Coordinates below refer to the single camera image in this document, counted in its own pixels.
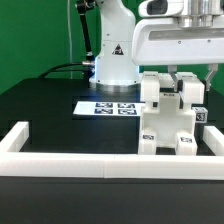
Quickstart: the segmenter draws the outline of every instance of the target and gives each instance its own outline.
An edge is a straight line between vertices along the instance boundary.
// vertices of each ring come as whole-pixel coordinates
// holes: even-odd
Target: black tabletop
[[[27,79],[0,96],[0,136],[25,120],[31,127],[25,152],[137,153],[139,118],[74,116],[79,100],[139,102],[139,92],[99,92],[83,80]],[[220,130],[222,103],[212,90],[205,104],[209,124]],[[196,138],[207,155],[202,130],[196,126]],[[222,224],[223,204],[223,181],[0,177],[0,223],[7,224]]]
[[[139,117],[73,115],[77,101],[139,102],[139,91],[110,93],[88,88],[84,80],[26,79],[0,96],[0,136],[17,121],[30,122],[26,152],[137,153]],[[224,127],[223,97],[209,93],[209,124]],[[201,142],[204,125],[196,125],[199,154],[211,154]],[[157,149],[157,154],[175,154]]]

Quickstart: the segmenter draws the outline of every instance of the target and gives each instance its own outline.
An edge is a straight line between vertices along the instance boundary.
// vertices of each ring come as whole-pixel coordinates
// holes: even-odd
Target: small label
[[[157,75],[153,75],[153,74],[146,74],[145,76],[146,76],[146,77],[151,77],[151,76],[152,76],[152,77],[155,77],[155,76],[157,76]]]
[[[137,115],[137,111],[136,110],[119,109],[118,114],[120,114],[120,115]]]
[[[113,109],[95,109],[95,114],[113,114]]]
[[[119,103],[118,108],[128,108],[128,109],[134,109],[135,104],[134,103]]]
[[[113,103],[96,103],[96,107],[112,108]]]
[[[164,93],[164,96],[175,96],[174,93]]]
[[[114,52],[113,52],[114,55],[124,55],[122,49],[121,49],[121,46],[120,44],[117,45],[117,47],[115,48]]]
[[[155,140],[155,136],[153,136],[153,135],[143,135],[143,139],[153,141],[153,140]]]
[[[180,138],[182,142],[186,142],[186,143],[192,143],[192,138],[185,138],[185,137],[181,137]]]
[[[196,114],[196,121],[197,122],[205,122],[206,121],[206,114],[205,113],[197,113]]]

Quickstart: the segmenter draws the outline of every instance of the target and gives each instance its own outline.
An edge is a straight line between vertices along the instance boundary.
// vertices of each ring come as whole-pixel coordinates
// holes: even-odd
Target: white border
[[[26,125],[20,125],[18,132],[21,128],[27,131]],[[219,156],[18,153],[16,149],[0,151],[0,176],[224,180],[224,158]]]

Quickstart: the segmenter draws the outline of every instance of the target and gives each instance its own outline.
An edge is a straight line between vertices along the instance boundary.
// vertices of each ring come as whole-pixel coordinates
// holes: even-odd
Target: green background
[[[85,58],[85,47],[79,16],[71,1],[73,58]],[[125,0],[124,4],[137,15],[142,0]],[[96,9],[87,14],[94,54],[100,51],[100,17]],[[25,78],[37,77],[49,68],[69,62],[67,0],[1,0],[0,1],[0,93]],[[150,70],[166,72],[165,67]],[[203,79],[207,66],[181,66],[180,71],[193,71]],[[212,82],[224,94],[224,66]],[[70,78],[70,73],[50,77]]]

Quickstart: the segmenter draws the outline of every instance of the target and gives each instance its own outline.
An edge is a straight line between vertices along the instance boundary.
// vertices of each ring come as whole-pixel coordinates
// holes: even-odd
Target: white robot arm
[[[175,148],[177,155],[196,155],[196,118],[207,115],[205,108],[194,111],[191,106],[203,104],[204,85],[192,73],[178,73],[177,65],[208,64],[209,91],[218,63],[224,61],[222,5],[220,0],[147,0],[140,5],[145,19],[135,28],[133,61],[167,65],[169,74],[143,74],[141,100],[146,106],[140,119],[139,154],[155,154],[156,147],[167,147]]]
[[[125,8],[122,0],[86,0],[79,1],[79,4],[84,11],[96,4],[101,14],[101,52],[95,59],[95,76],[90,79],[90,86],[116,92],[135,88],[138,67],[131,59],[134,14]]]

